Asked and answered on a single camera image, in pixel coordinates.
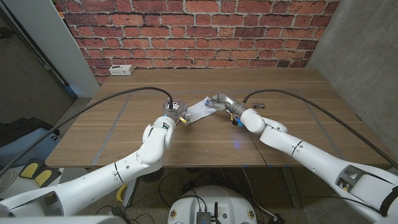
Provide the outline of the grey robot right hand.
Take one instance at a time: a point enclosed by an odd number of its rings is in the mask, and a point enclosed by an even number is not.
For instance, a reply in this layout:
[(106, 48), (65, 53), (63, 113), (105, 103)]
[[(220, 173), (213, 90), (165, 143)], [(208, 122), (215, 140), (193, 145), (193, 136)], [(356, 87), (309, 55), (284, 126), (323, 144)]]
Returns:
[(219, 93), (205, 101), (205, 106), (218, 111), (229, 111), (232, 114), (242, 115), (248, 108), (233, 97)]

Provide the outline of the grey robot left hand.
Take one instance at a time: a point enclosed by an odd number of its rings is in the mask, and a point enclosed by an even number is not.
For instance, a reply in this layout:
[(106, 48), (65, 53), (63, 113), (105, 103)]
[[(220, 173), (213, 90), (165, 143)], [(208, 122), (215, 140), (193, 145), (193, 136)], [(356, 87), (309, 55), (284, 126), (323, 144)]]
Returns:
[(166, 102), (163, 105), (164, 116), (171, 118), (177, 123), (181, 117), (187, 113), (187, 104), (182, 100), (173, 100), (173, 102)]

